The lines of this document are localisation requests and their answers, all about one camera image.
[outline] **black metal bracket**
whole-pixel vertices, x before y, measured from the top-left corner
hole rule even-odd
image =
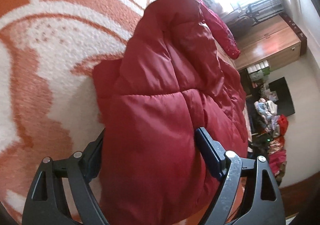
[[[83,152],[75,152],[68,159],[43,159],[27,196],[22,225],[80,225],[71,218],[62,178],[68,178],[83,224],[109,225],[89,186],[100,171],[102,138],[103,132]],[[285,224],[281,195],[263,156],[251,160],[225,151],[205,128],[196,130],[195,143],[211,175],[221,182],[199,225],[225,224],[243,176],[247,183],[241,208],[237,218],[228,224]]]

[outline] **metal screw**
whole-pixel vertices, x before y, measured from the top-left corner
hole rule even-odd
[[[258,160],[264,163],[266,161],[266,158],[264,156],[258,156]]]
[[[78,151],[73,154],[74,158],[80,158],[82,156],[82,152]]]
[[[226,156],[229,158],[233,158],[236,156],[236,153],[234,151],[226,151]]]
[[[44,162],[45,164],[47,164],[48,162],[50,162],[50,157],[45,157],[42,162]]]

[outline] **cabinet drawer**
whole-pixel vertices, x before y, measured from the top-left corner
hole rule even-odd
[[[243,48],[242,52],[247,56],[249,64],[255,64],[297,43],[300,43],[299,38],[287,27]]]
[[[289,27],[287,23],[277,15],[253,26],[245,36],[236,41],[237,46],[239,49],[242,49],[287,27]]]
[[[292,45],[282,51],[279,51],[267,57],[267,60],[270,65],[270,70],[273,71],[273,70],[280,69],[298,60],[300,55],[300,44],[301,43],[297,43],[295,45]]]

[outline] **wooden floor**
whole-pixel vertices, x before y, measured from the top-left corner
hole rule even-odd
[[[288,217],[298,213],[319,183],[320,172],[301,182],[280,188],[285,216]]]

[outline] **white wall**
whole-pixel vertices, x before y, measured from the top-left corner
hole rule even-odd
[[[287,168],[281,187],[320,171],[320,93],[307,56],[270,73],[269,81],[285,77],[296,113],[288,117],[285,135]]]
[[[307,54],[270,74],[285,77],[296,113],[285,136],[287,169],[282,187],[320,171],[320,17],[311,0],[283,0],[286,13],[308,39]]]

